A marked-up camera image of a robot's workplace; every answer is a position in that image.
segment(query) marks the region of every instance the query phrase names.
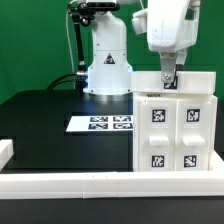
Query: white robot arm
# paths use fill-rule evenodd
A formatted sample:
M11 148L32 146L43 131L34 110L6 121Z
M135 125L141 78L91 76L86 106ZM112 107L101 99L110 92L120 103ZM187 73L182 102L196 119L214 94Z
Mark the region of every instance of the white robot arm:
M147 32L149 49L160 53L165 83L174 81L176 65L184 65L186 49L196 43L199 9L199 0L148 0L148 8L133 15L136 33Z
M131 4L139 0L84 0L77 8L69 7L73 19L79 52L79 70L88 73L88 86L84 89L91 97L102 100L129 94L132 68L127 62L126 26L111 11L120 4ZM79 24L92 24L93 62L85 66Z

